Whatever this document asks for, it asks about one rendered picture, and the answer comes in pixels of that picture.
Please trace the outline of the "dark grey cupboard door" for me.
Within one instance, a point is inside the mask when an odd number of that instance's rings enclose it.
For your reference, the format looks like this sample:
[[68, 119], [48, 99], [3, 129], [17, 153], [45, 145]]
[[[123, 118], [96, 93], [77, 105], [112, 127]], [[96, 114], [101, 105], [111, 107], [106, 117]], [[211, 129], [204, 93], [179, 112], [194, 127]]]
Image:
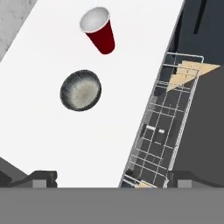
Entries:
[[224, 64], [224, 0], [207, 0], [198, 34], [193, 34], [201, 0], [185, 0], [171, 50], [201, 55], [209, 64]]

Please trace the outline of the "dark grey bowl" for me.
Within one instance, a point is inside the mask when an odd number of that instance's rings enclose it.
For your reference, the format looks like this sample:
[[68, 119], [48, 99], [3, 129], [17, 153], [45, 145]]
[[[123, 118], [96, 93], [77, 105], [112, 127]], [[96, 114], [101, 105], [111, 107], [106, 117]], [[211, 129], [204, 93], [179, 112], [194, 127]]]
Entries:
[[89, 70], [79, 70], [64, 80], [59, 97], [67, 109], [85, 111], [99, 101], [101, 93], [102, 85], [98, 76]]

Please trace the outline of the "red plastic cup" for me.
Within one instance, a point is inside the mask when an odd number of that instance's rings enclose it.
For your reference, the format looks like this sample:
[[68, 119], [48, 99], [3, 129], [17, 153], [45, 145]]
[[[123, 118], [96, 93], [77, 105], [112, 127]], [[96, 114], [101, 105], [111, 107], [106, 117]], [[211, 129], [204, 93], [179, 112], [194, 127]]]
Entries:
[[115, 40], [110, 23], [110, 13], [104, 7], [94, 7], [80, 20], [80, 29], [90, 38], [102, 54], [112, 53]]

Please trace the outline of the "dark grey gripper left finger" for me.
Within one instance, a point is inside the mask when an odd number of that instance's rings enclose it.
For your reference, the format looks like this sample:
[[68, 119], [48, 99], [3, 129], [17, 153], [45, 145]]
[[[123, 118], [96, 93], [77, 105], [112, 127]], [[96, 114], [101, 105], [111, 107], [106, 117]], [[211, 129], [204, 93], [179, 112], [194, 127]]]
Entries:
[[9, 183], [8, 187], [30, 187], [33, 188], [34, 182], [43, 181], [45, 188], [57, 188], [57, 177], [56, 171], [34, 171], [26, 178]]

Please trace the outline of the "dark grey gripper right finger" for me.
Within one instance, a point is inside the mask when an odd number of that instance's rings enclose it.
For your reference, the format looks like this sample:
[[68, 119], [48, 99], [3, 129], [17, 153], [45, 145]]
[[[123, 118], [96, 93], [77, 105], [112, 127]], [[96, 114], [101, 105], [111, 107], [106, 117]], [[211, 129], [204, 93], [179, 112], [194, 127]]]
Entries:
[[201, 179], [190, 171], [168, 171], [167, 178], [168, 188], [224, 188], [224, 185], [218, 185], [216, 183]]

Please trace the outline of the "dark grey dishwasher door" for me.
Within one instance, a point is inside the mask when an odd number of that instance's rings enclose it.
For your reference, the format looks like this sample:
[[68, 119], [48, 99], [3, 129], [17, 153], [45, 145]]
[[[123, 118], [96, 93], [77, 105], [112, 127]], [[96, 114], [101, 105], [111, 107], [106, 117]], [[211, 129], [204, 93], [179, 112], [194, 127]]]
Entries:
[[199, 77], [173, 170], [224, 186], [224, 65]]

